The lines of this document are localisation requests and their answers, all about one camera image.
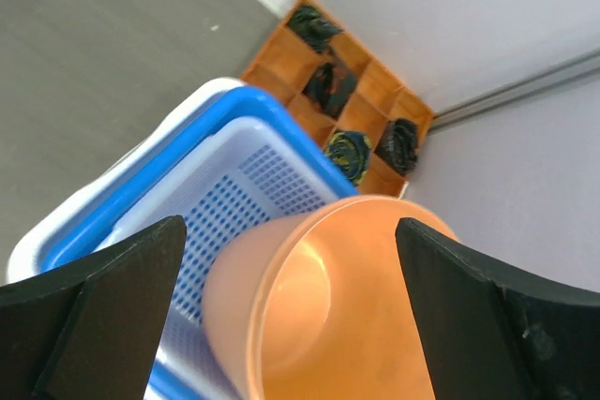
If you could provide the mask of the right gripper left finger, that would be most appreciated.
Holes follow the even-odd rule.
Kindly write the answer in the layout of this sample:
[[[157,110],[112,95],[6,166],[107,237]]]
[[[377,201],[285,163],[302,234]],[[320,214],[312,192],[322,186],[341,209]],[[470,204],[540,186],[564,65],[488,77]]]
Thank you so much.
[[[166,217],[125,240],[1,288],[4,399],[141,399],[187,228]]]

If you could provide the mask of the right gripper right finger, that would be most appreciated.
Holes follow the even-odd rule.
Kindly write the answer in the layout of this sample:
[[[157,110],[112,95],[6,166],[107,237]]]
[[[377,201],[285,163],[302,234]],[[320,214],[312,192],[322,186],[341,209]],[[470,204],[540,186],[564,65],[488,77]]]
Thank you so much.
[[[596,399],[599,295],[403,218],[397,252],[439,399]]]

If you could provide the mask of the orange bucket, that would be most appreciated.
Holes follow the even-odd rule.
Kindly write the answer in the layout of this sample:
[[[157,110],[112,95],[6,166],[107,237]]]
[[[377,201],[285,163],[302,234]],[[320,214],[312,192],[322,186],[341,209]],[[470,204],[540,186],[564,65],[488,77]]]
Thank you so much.
[[[430,399],[396,229],[450,228],[408,200],[356,196],[242,232],[205,281],[202,323],[243,399]]]

